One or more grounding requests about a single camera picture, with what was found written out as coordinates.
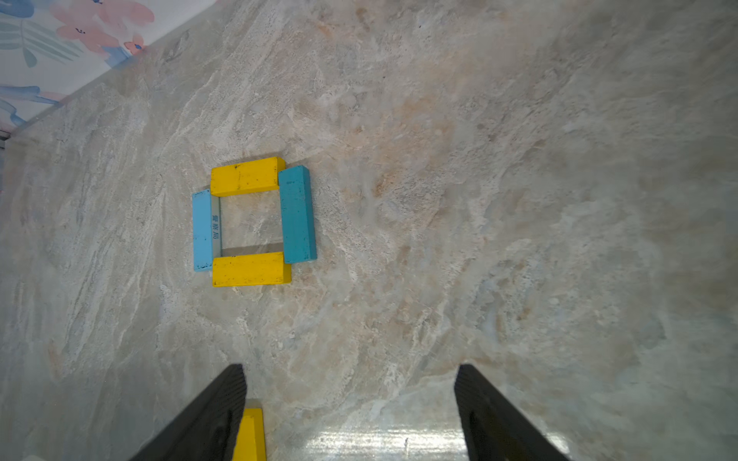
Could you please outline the teal block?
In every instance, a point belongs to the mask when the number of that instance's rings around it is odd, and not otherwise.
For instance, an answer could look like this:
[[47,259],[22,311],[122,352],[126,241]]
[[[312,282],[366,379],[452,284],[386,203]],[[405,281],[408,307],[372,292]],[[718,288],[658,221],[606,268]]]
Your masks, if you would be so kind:
[[311,174],[303,165],[279,173],[284,262],[317,259]]

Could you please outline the light blue block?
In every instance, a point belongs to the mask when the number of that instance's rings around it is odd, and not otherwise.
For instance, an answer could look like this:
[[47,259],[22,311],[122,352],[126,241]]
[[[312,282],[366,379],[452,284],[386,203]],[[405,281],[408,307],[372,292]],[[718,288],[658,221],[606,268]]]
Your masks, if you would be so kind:
[[192,225],[194,271],[209,272],[222,253],[220,198],[211,190],[192,195]]

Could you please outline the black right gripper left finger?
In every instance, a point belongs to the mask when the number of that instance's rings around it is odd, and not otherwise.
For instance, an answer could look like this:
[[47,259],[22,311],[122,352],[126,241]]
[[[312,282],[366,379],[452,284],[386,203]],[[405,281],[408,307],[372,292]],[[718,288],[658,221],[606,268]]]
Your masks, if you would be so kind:
[[233,459],[246,394],[243,367],[229,365],[134,460]]

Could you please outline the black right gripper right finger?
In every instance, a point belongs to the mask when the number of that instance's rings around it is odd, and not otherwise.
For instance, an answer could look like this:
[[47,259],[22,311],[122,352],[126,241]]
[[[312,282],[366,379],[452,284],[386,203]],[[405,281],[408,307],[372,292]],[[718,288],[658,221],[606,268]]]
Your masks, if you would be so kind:
[[567,458],[473,365],[459,366],[454,392],[471,460]]

